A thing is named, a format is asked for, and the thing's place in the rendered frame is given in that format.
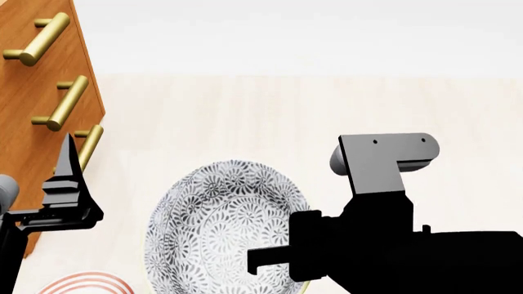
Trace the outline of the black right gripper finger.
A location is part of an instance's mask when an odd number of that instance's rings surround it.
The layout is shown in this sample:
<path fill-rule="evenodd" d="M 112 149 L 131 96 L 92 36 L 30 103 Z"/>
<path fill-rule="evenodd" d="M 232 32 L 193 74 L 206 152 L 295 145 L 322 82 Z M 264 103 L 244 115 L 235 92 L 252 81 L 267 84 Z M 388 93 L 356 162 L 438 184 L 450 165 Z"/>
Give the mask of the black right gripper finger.
<path fill-rule="evenodd" d="M 261 266 L 288 264 L 291 261 L 292 247 L 265 247 L 248 249 L 247 271 L 249 274 L 257 275 L 257 269 Z"/>

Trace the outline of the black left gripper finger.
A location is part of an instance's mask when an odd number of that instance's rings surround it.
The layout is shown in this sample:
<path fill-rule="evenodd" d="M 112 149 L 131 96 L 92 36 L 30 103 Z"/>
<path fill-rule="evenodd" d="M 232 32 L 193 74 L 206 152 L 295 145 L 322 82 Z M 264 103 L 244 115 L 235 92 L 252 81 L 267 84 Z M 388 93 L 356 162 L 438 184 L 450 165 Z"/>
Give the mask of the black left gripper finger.
<path fill-rule="evenodd" d="M 62 141 L 56 169 L 42 184 L 45 210 L 87 210 L 93 200 L 83 178 L 73 137 L 67 133 Z"/>

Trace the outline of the grey floral patterned plate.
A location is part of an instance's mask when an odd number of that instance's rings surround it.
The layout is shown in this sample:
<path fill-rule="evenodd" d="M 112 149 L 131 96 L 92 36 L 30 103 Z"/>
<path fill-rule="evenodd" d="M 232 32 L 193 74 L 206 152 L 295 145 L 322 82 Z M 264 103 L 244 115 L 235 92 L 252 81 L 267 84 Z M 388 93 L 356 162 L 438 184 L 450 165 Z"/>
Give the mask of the grey floral patterned plate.
<path fill-rule="evenodd" d="M 159 200 L 145 232 L 153 294 L 303 294 L 288 266 L 247 271 L 247 251 L 288 244 L 288 218 L 309 209 L 298 187 L 261 163 L 210 163 Z"/>

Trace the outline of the red striped white plate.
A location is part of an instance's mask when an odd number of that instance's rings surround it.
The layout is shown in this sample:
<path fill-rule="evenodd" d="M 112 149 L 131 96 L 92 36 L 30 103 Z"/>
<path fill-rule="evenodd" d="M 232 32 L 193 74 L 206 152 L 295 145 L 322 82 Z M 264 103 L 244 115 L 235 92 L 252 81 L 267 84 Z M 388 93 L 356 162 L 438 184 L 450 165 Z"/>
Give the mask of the red striped white plate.
<path fill-rule="evenodd" d="M 69 274 L 44 286 L 37 294 L 136 294 L 132 286 L 115 274 L 83 271 Z"/>

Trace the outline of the wooden drawer cabinet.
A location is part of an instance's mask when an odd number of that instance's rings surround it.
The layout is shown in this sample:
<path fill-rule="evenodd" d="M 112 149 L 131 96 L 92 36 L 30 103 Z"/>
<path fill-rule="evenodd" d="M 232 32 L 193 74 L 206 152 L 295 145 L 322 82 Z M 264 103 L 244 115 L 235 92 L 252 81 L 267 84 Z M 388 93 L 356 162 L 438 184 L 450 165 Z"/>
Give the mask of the wooden drawer cabinet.
<path fill-rule="evenodd" d="M 52 19 L 58 12 L 70 24 L 32 67 L 5 60 L 4 50 L 23 50 L 42 30 L 35 19 Z M 67 90 L 58 82 L 84 75 L 89 84 L 59 131 L 33 125 L 35 116 L 48 117 Z M 0 174 L 20 187 L 13 210 L 42 206 L 42 183 L 51 178 L 65 135 L 101 125 L 105 108 L 96 83 L 74 0 L 0 0 Z"/>

